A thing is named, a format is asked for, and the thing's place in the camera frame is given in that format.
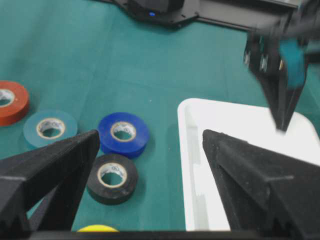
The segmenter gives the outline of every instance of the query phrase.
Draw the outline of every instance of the robotic claw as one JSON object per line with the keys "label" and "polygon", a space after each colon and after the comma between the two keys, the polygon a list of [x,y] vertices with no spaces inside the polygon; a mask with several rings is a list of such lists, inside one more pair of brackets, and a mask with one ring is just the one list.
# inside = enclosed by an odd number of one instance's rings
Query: robotic claw
{"label": "robotic claw", "polygon": [[276,128],[287,131],[307,78],[320,51],[307,52],[320,39],[320,0],[306,0],[276,23],[248,33],[244,63],[260,82]]}

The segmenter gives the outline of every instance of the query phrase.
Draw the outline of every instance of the screw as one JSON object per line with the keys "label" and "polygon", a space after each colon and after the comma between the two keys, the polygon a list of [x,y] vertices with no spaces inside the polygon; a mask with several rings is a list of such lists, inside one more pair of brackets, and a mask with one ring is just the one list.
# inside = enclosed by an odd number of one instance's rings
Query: screw
{"label": "screw", "polygon": [[249,66],[249,63],[250,63],[250,56],[251,56],[251,52],[247,52],[245,51],[244,52],[244,56],[243,56],[243,63],[247,66]]}
{"label": "screw", "polygon": [[268,68],[268,55],[261,56],[261,60],[260,60],[260,71],[264,71],[266,72]]}

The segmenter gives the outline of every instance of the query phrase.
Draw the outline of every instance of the orange tape roll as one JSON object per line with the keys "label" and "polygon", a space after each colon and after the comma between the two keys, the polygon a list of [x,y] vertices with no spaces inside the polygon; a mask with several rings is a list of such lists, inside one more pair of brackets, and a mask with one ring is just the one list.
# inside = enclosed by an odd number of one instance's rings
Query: orange tape roll
{"label": "orange tape roll", "polygon": [[20,121],[29,110],[29,94],[14,81],[0,81],[0,126]]}

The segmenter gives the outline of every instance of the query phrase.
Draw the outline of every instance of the blue tape roll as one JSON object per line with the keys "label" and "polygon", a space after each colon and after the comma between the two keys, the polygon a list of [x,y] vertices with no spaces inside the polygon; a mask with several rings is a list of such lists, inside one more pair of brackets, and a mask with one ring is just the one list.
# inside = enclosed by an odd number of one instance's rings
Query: blue tape roll
{"label": "blue tape roll", "polygon": [[[116,112],[104,117],[98,126],[100,148],[107,153],[116,153],[127,158],[138,157],[145,149],[149,140],[147,125],[139,117]],[[120,139],[118,132],[129,133],[129,139]]]}
{"label": "blue tape roll", "polygon": [[[43,134],[48,129],[59,130],[59,134],[48,137]],[[78,132],[76,119],[59,110],[43,110],[33,114],[23,126],[23,135],[33,148],[73,137]]]}

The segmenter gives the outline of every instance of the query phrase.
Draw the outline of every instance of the teal surface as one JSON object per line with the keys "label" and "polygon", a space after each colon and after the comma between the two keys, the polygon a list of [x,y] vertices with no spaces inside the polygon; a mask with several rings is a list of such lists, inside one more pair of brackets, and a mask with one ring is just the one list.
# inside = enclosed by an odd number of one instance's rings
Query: teal surface
{"label": "teal surface", "polygon": [[[116,6],[91,0],[0,0],[0,79],[27,88],[28,117],[60,109],[82,133],[108,114],[129,112],[150,130],[134,160],[139,182],[132,198],[105,206],[86,190],[73,230],[91,224],[185,229],[177,108],[188,98],[267,106],[243,65],[246,38],[198,22],[177,31],[135,22]],[[319,76],[310,68],[297,106],[318,133]],[[28,150],[26,119],[0,128],[0,159]]]}
{"label": "teal surface", "polygon": [[287,87],[295,89],[303,86],[305,82],[305,53],[298,46],[298,41],[296,39],[281,41],[279,52],[288,71]]}

